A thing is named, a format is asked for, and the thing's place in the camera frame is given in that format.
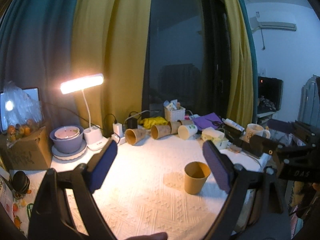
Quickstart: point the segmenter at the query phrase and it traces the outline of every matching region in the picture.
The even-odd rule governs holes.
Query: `lamp light bar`
[[[82,78],[72,79],[61,83],[60,90],[62,94],[68,94],[83,90],[89,87],[101,85],[103,83],[103,74],[96,74]]]

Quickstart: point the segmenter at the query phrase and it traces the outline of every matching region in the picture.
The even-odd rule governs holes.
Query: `yellow cloth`
[[[246,127],[252,121],[253,111],[252,62],[249,40],[239,1],[224,1],[231,40],[231,84],[227,117]]]
[[[142,119],[139,124],[143,124],[145,129],[151,129],[153,125],[166,125],[168,121],[161,116]]]
[[[86,89],[92,123],[103,126],[113,113],[123,122],[141,110],[151,0],[78,0],[71,62],[74,78],[103,73],[103,85]],[[81,92],[79,114],[88,118]],[[111,117],[107,119],[111,126]]]

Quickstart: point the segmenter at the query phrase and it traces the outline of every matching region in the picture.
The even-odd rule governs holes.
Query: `teal curtain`
[[[0,26],[0,88],[7,81],[38,87],[40,99],[77,113],[72,94],[60,84],[71,76],[71,37],[77,0],[13,0]],[[52,128],[79,124],[79,118],[49,104],[44,117]]]
[[[240,7],[242,10],[245,27],[248,34],[250,52],[251,52],[251,62],[252,62],[252,85],[253,85],[253,111],[252,111],[252,122],[257,121],[257,110],[258,110],[258,67],[257,67],[257,56],[256,49],[254,46],[252,31],[249,23],[247,8],[245,6],[244,0],[239,0]]]

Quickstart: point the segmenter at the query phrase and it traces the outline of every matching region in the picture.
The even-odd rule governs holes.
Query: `brown paper cup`
[[[178,120],[182,125],[195,124],[192,120]]]
[[[146,136],[147,131],[144,129],[127,129],[125,130],[125,139],[131,145],[135,145]]]
[[[201,162],[188,163],[184,168],[184,190],[192,195],[198,194],[211,170],[207,164]]]
[[[171,128],[169,125],[153,125],[151,127],[151,136],[153,139],[159,139],[170,134]]]
[[[171,128],[171,134],[177,134],[178,133],[178,128],[181,126],[180,122],[168,122],[168,125]]]

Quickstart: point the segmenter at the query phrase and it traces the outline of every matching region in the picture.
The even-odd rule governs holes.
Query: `radiator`
[[[298,120],[320,128],[320,102],[316,75],[302,87]]]

